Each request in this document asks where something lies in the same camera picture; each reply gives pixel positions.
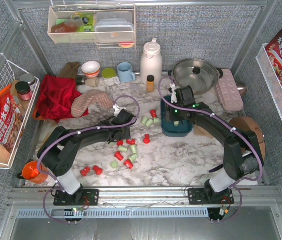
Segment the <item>teal plastic storage basket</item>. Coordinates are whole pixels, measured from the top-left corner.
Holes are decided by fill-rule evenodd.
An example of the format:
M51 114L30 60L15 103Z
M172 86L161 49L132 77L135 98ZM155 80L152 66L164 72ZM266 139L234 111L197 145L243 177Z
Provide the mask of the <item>teal plastic storage basket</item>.
M172 138L182 138L192 131L193 125L188 120L179 121L178 125L174 125L172 121L167 121L166 117L169 115L169 112L166 111L166 105L162 99L160 101L160 112L163 135Z

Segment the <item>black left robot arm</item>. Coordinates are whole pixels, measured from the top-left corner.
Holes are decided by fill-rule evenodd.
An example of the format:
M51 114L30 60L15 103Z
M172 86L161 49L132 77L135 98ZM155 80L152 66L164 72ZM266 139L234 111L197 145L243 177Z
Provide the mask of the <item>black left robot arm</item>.
M130 138L130 126L136 116L121 110L118 116L101 121L96 126L82 129L57 127L38 151L37 157L56 177L61 190L72 196L82 189L72 171L77 153L96 143L116 143Z

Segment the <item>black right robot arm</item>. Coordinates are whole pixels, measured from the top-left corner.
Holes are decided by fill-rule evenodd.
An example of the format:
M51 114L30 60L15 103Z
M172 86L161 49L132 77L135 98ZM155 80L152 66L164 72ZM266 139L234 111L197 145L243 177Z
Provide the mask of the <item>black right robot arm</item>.
M172 121L187 120L207 131L223 147L223 163L218 174L204 183L208 202L220 198L224 191L256 171L263 171L263 157L256 134L244 131L220 119L204 103L196 103L191 87L174 90L176 100L167 104Z

